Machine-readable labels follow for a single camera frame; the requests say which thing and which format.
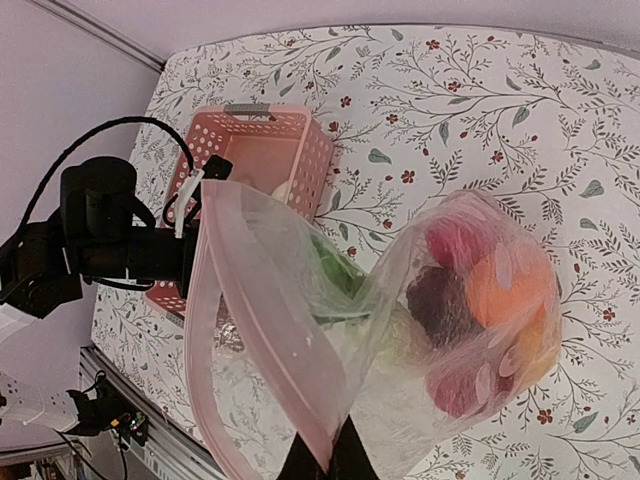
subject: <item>plastic basket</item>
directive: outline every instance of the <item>plastic basket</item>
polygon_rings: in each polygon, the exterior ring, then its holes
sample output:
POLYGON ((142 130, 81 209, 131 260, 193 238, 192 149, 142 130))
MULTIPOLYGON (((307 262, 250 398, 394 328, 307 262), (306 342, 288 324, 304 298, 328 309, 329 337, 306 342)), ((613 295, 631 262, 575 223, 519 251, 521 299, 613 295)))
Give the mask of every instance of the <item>plastic basket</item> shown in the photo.
MULTIPOLYGON (((287 182, 287 204, 311 221, 318 208, 333 144, 306 107, 243 104, 203 107, 196 111, 187 134, 195 168, 211 155, 233 163, 230 181, 271 194, 287 182)), ((189 170, 180 156, 167 199, 180 188, 189 170)), ((173 218, 173 211, 168 212, 173 218)), ((186 299, 173 282, 159 282, 146 293, 154 307, 182 314, 186 299)))

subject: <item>floral tablecloth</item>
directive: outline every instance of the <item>floral tablecloth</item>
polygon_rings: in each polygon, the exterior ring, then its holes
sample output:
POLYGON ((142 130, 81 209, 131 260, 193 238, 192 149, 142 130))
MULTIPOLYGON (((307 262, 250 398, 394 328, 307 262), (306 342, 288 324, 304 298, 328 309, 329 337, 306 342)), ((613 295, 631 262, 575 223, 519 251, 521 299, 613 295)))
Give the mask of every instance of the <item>floral tablecloth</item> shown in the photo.
MULTIPOLYGON (((499 30, 308 29, 174 55, 148 114, 185 134, 197 107, 232 102, 313 111, 336 146, 316 222, 365 268, 460 188, 493 194, 556 266, 560 363, 407 478, 640 478, 640 63, 499 30)), ((177 154, 142 127, 131 162, 158 217, 177 154)), ((106 288, 93 339, 198 438, 180 327, 106 288)))

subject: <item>clear plastic bag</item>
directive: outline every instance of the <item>clear plastic bag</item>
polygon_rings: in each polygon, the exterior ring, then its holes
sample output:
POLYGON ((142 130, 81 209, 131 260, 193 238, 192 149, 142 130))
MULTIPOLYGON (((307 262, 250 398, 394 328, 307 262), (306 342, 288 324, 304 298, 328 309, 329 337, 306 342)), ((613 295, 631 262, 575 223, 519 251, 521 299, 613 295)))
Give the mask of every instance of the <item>clear plastic bag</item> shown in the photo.
POLYGON ((326 467, 350 412, 380 478, 402 478, 434 442, 498 411, 557 357, 549 260, 490 197, 447 197, 364 274, 264 194, 205 181, 202 195, 187 376, 197 424, 231 479, 276 478, 295 431, 326 467), (243 348, 220 341, 222 293, 222 330, 243 348), (229 388, 234 378, 264 382, 275 438, 261 454, 221 416, 225 393, 212 378, 229 388))
POLYGON ((535 384, 561 341, 551 263, 491 197, 455 192, 407 228, 412 268, 352 411, 384 479, 535 384))

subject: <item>white wall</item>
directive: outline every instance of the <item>white wall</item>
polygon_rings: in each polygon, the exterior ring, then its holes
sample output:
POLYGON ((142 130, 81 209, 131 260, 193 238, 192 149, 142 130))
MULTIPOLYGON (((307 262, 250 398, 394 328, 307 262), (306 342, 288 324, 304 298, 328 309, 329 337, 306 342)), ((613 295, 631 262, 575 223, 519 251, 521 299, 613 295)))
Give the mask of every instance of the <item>white wall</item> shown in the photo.
MULTIPOLYGON (((73 140, 103 121, 145 111, 157 73, 22 0, 0 0, 0 243, 33 191, 73 140)), ((128 158, 137 127, 107 132, 74 155, 128 158)), ((57 177, 34 219, 58 205, 57 177)), ((60 307, 0 345, 0 370, 43 387, 77 388, 79 348, 89 344, 94 294, 60 307)), ((5 421, 0 449, 59 439, 5 421)))
POLYGON ((70 0, 164 57, 241 35, 345 23, 531 29, 640 50, 638 0, 70 0))

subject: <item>wire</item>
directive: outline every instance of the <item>wire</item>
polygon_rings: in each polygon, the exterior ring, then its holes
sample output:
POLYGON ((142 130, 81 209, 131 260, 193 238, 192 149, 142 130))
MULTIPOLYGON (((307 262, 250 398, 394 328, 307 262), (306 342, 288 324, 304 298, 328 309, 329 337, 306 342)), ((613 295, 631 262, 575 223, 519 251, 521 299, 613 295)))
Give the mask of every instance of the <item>wire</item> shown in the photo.
MULTIPOLYGON (((167 132, 171 136, 171 138, 173 138, 178 143, 180 148, 182 149, 182 153, 184 153, 184 156, 187 158, 187 164, 189 165, 189 171, 193 170, 193 165, 194 165, 193 155, 191 154, 191 151, 189 150, 189 147, 187 146, 185 141, 180 137, 178 132, 176 132, 171 126, 167 125, 166 123, 164 123, 164 122, 162 122, 162 121, 160 121, 158 119, 155 119, 155 118, 152 118, 152 117, 143 117, 143 116, 122 117, 122 118, 117 118, 115 120, 110 120, 108 122, 103 123, 102 125, 98 125, 97 127, 89 130, 87 133, 82 135, 75 142, 73 142, 69 148, 67 148, 64 152, 62 152, 62 154, 56 159, 55 162, 53 162, 53 165, 51 165, 51 167, 49 168, 49 170, 47 171, 45 176, 42 178, 42 180, 38 184, 38 188, 36 188, 36 191, 35 191, 33 197, 31 198, 31 201, 27 205, 27 209, 26 209, 26 211, 24 213, 24 216, 22 217, 22 220, 20 221, 20 225, 18 226, 18 230, 16 231, 16 233, 18 234, 18 233, 22 232, 22 230, 26 227, 27 223, 29 223, 29 219, 31 218, 31 214, 33 213, 33 210, 35 209, 36 204, 38 203, 38 200, 42 196, 42 193, 44 192, 44 189, 46 188, 47 184, 49 183, 49 181, 53 177, 53 174, 60 167, 60 165, 62 165, 62 163, 80 145, 82 145, 87 140, 89 140, 91 137, 97 135, 100 132, 103 132, 105 130, 108 130, 109 128, 112 128, 112 127, 115 127, 115 126, 118 126, 118 125, 124 125, 124 124, 128 124, 128 123, 148 123, 148 124, 151 124, 151 125, 155 125, 158 128, 160 128, 160 129, 164 130, 165 132, 167 132)), ((20 237, 19 235, 16 235, 14 238, 15 238, 16 241, 19 241, 19 237, 20 237)))
POLYGON ((113 280, 107 280, 106 278, 92 278, 91 280, 99 283, 100 285, 104 285, 105 287, 119 288, 120 290, 129 290, 131 292, 146 292, 151 290, 155 285, 155 282, 141 284, 120 283, 114 282, 113 280))
MULTIPOLYGON (((62 432, 58 432, 57 430, 54 430, 58 436, 64 440, 64 443, 67 444, 67 446, 71 449, 71 451, 73 451, 73 453, 76 454, 76 456, 82 460, 82 463, 84 463, 89 470, 91 470, 100 480, 109 480, 107 477, 105 477, 104 475, 102 475, 97 469, 96 467, 94 467, 91 462, 89 462, 89 460, 87 460, 86 458, 84 458, 84 456, 82 456, 82 454, 80 453, 80 451, 73 445, 73 443, 67 438, 67 436, 62 433, 62 432)), ((127 458, 124 454, 124 450, 122 449, 122 436, 118 436, 118 450, 120 450, 120 459, 122 460, 122 470, 123 470, 123 480, 128 480, 129 479, 129 467, 127 465, 127 458)))
POLYGON ((100 480, 109 480, 107 477, 105 477, 104 475, 102 475, 98 470, 96 470, 96 468, 91 465, 91 462, 89 462, 89 460, 87 460, 86 458, 84 458, 82 456, 82 454, 80 453, 80 450, 78 450, 76 447, 73 446, 73 443, 71 443, 71 441, 61 432, 56 431, 56 433, 58 434, 58 436, 60 438, 62 438, 62 440, 64 440, 64 442, 67 444, 67 446, 73 451, 73 453, 76 454, 76 456, 82 460, 82 463, 84 463, 87 467, 89 467, 89 470, 91 470, 93 473, 96 474, 96 476, 100 479, 100 480))
POLYGON ((169 201, 167 202, 167 204, 164 206, 164 209, 162 210, 162 220, 164 221, 165 225, 174 228, 176 226, 175 222, 169 220, 169 209, 171 208, 171 205, 173 205, 174 203, 176 203, 176 200, 178 199, 178 194, 174 193, 173 197, 171 197, 169 199, 169 201))
POLYGON ((98 370, 95 377, 93 377, 93 385, 84 390, 82 393, 89 393, 91 390, 94 390, 98 386, 98 383, 100 383, 100 380, 105 378, 107 378, 107 372, 105 372, 104 370, 98 370))
POLYGON ((122 469, 124 470, 124 476, 122 480, 129 480, 129 467, 127 466, 127 459, 124 455, 124 449, 122 448, 122 434, 118 433, 118 450, 120 450, 120 458, 122 459, 122 469))

